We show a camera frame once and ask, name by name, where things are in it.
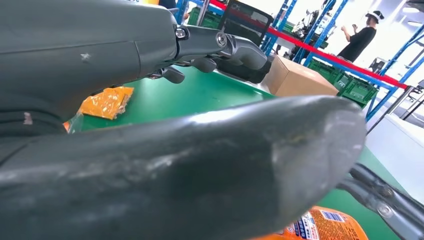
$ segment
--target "orange package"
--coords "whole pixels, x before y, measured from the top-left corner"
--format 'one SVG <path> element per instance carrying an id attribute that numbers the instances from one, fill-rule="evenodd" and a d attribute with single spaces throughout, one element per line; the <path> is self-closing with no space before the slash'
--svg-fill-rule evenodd
<path id="1" fill-rule="evenodd" d="M 314 206 L 284 230 L 255 240 L 368 240 L 368 237 L 353 217 Z"/>
<path id="2" fill-rule="evenodd" d="M 89 96 L 82 102 L 83 114 L 113 120 L 125 112 L 125 107 L 133 94 L 133 87 L 106 88 L 103 92 Z"/>

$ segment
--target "green table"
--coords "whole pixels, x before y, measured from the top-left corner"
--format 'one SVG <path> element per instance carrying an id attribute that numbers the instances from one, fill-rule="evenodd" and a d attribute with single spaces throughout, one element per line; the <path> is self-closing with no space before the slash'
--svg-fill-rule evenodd
<path id="1" fill-rule="evenodd" d="M 135 87 L 135 91 L 126 107 L 126 112 L 115 120 L 84 116 L 83 130 L 159 121 L 274 97 L 219 73 L 206 74 L 195 68 L 179 69 L 186 75 L 181 84 L 173 84 L 165 79 L 142 79 L 128 84 Z M 360 161 L 387 182 L 401 189 L 396 180 L 367 148 L 363 151 Z M 336 209 L 354 217 L 370 240 L 399 239 L 379 216 L 360 205 L 347 192 L 333 190 L 318 205 Z"/>

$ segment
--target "person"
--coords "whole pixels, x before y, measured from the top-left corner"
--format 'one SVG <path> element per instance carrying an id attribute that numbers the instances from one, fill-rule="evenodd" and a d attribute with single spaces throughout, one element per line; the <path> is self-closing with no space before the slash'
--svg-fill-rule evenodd
<path id="1" fill-rule="evenodd" d="M 166 9 L 174 9 L 177 7 L 175 0 L 159 0 L 159 5 Z"/>
<path id="2" fill-rule="evenodd" d="M 377 33 L 377 24 L 384 19 L 381 11 L 369 12 L 365 15 L 367 17 L 366 27 L 358 32 L 358 27 L 354 24 L 353 31 L 354 35 L 350 35 L 345 26 L 341 27 L 344 32 L 346 40 L 349 44 L 338 54 L 352 63 L 359 57 L 362 51 L 371 43 Z"/>
<path id="3" fill-rule="evenodd" d="M 166 8 L 166 9 L 175 9 L 175 8 L 177 8 L 177 3 L 176 3 L 175 0 L 159 0 L 158 5 Z M 186 20 L 188 18 L 189 18 L 189 14 L 188 13 L 185 13 L 184 14 L 184 17 L 183 17 L 183 20 Z"/>

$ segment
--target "metal screw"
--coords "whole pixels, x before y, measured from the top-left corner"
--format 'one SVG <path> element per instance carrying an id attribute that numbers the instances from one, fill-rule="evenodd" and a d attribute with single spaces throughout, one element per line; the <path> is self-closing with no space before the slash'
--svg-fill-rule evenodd
<path id="1" fill-rule="evenodd" d="M 382 194 L 383 196 L 385 196 L 385 197 L 392 197 L 392 195 L 393 195 L 393 190 L 392 190 L 392 189 L 390 189 L 390 187 L 385 186 L 385 187 L 382 189 L 381 194 Z"/>
<path id="2" fill-rule="evenodd" d="M 220 32 L 218 32 L 218 34 L 216 34 L 216 43 L 221 48 L 223 48 L 227 45 L 227 36 L 225 36 L 225 34 L 222 31 L 220 31 Z"/>
<path id="3" fill-rule="evenodd" d="M 186 31 L 184 31 L 184 29 L 182 29 L 182 28 L 177 28 L 175 30 L 175 36 L 178 39 L 183 39 L 183 38 L 186 37 Z"/>
<path id="4" fill-rule="evenodd" d="M 378 206 L 377 212 L 385 219 L 391 218 L 393 216 L 392 209 L 383 203 Z"/>

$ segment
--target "green storage bin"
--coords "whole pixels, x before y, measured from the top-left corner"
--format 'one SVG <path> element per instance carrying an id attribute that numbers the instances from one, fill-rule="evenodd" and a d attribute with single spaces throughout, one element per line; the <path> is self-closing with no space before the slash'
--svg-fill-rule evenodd
<path id="1" fill-rule="evenodd" d="M 345 73 L 333 84 L 339 93 L 345 90 L 345 87 L 352 81 L 352 76 Z"/>
<path id="2" fill-rule="evenodd" d="M 190 12 L 190 17 L 188 18 L 188 25 L 196 25 L 199 17 L 200 8 L 195 7 Z M 204 14 L 203 21 L 201 22 L 201 26 L 210 29 L 217 29 L 220 25 L 221 16 L 217 15 L 213 12 L 207 11 Z"/>
<path id="3" fill-rule="evenodd" d="M 289 25 L 288 23 L 286 23 L 284 25 L 284 27 L 282 28 L 282 31 L 283 32 L 286 32 L 286 33 L 291 33 L 293 31 L 293 28 L 294 28 L 294 26 Z"/>
<path id="4" fill-rule="evenodd" d="M 312 59 L 307 67 L 321 74 L 321 76 L 333 85 L 344 75 L 342 70 L 316 59 Z"/>
<path id="5" fill-rule="evenodd" d="M 344 74 L 334 86 L 339 90 L 338 96 L 350 99 L 359 104 L 362 108 L 364 108 L 379 91 L 371 83 L 347 74 Z"/>

